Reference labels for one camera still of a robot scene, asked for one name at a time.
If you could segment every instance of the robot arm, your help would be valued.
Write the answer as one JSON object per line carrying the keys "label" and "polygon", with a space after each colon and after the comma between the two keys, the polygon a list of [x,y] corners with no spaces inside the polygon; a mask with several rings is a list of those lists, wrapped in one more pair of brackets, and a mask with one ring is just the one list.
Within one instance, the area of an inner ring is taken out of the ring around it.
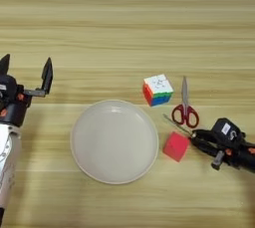
{"label": "robot arm", "polygon": [[49,58],[42,74],[42,87],[25,90],[15,78],[7,75],[10,55],[0,60],[0,226],[14,185],[15,166],[21,151],[21,132],[27,108],[32,97],[50,93],[53,81],[52,62]]}

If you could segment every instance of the scissor blade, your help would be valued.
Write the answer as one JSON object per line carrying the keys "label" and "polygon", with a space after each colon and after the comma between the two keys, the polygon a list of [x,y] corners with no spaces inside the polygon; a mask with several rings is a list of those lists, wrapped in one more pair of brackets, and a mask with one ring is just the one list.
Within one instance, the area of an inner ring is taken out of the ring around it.
{"label": "scissor blade", "polygon": [[187,88],[186,76],[183,77],[181,94],[182,94],[182,102],[184,104],[185,111],[186,111],[186,109],[188,107],[188,88]]}

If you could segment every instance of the plate rim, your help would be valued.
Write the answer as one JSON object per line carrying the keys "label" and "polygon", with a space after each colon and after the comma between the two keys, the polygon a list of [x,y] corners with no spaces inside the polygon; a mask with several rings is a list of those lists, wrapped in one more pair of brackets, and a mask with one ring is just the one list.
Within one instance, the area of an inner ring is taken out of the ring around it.
{"label": "plate rim", "polygon": [[[130,106],[133,106],[135,109],[138,109],[142,112],[142,114],[147,118],[147,120],[150,122],[150,124],[152,125],[153,127],[153,130],[155,132],[155,137],[156,137],[156,141],[155,141],[155,144],[156,144],[156,151],[155,151],[155,154],[154,154],[154,157],[153,157],[153,160],[151,162],[151,164],[145,169],[144,172],[142,172],[139,176],[136,176],[135,178],[133,179],[129,179],[129,180],[126,180],[126,181],[122,181],[122,182],[108,182],[108,181],[104,181],[103,179],[98,179],[96,177],[94,177],[93,175],[91,175],[90,173],[88,173],[86,170],[84,170],[82,168],[82,166],[79,164],[79,162],[77,161],[77,158],[76,158],[76,155],[75,155],[75,151],[74,151],[74,148],[73,148],[73,135],[74,135],[74,129],[75,129],[75,126],[76,124],[78,123],[78,121],[80,120],[80,118],[82,117],[82,115],[84,115],[84,113],[96,106],[96,105],[99,105],[101,103],[108,103],[108,102],[118,102],[118,103],[123,103],[123,104],[128,104]],[[79,117],[77,118],[76,122],[73,124],[72,126],[72,130],[71,130],[71,133],[70,133],[70,147],[71,147],[71,152],[72,152],[72,156],[73,156],[73,159],[75,160],[76,164],[79,166],[79,168],[85,173],[87,174],[89,177],[91,177],[92,179],[94,179],[95,181],[98,181],[98,182],[101,182],[101,183],[104,183],[104,184],[111,184],[111,185],[121,185],[121,184],[128,184],[128,183],[131,183],[131,182],[134,182],[136,180],[139,180],[140,178],[142,178],[143,176],[145,176],[149,170],[152,168],[152,166],[154,165],[157,157],[158,157],[158,152],[159,152],[159,138],[158,138],[158,132],[157,132],[157,129],[156,129],[156,126],[154,124],[154,122],[152,121],[152,119],[150,118],[150,116],[144,112],[140,107],[138,107],[137,105],[134,105],[130,102],[127,102],[127,101],[123,101],[123,100],[115,100],[115,99],[110,99],[110,100],[103,100],[103,101],[99,101],[99,102],[96,102],[92,105],[90,105],[88,108],[86,108],[80,115]]]}

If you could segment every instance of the red scissors handle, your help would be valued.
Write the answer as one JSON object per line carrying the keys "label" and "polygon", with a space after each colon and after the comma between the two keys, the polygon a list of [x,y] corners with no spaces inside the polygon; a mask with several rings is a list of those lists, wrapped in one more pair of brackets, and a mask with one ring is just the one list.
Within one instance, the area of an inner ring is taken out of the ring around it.
{"label": "red scissors handle", "polygon": [[[177,120],[176,117],[176,113],[180,113],[180,120]],[[171,118],[174,122],[178,123],[178,124],[184,124],[185,123],[185,116],[184,116],[184,106],[183,105],[179,105],[177,107],[175,107],[171,113]]]}
{"label": "red scissors handle", "polygon": [[[195,124],[191,124],[190,121],[190,115],[193,114],[195,116],[196,122]],[[186,120],[186,124],[190,127],[190,128],[196,128],[199,124],[199,116],[198,113],[191,107],[188,106],[187,108],[187,117],[185,118]]]}

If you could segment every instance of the wooden table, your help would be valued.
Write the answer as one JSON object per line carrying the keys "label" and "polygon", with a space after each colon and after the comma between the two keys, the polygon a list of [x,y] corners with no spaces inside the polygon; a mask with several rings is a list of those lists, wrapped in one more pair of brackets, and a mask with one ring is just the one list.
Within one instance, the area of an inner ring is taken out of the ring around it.
{"label": "wooden table", "polygon": [[[162,154],[175,130],[162,118],[180,103],[187,75],[201,127],[227,116],[255,142],[255,0],[0,0],[0,52],[10,73],[41,85],[49,56],[51,94],[36,99],[23,126],[23,153],[4,227],[255,226],[254,175],[192,146],[177,163]],[[165,73],[175,94],[149,108],[143,78]],[[151,171],[123,186],[85,175],[70,152],[72,125],[89,105],[132,102],[153,119],[160,152]]]}

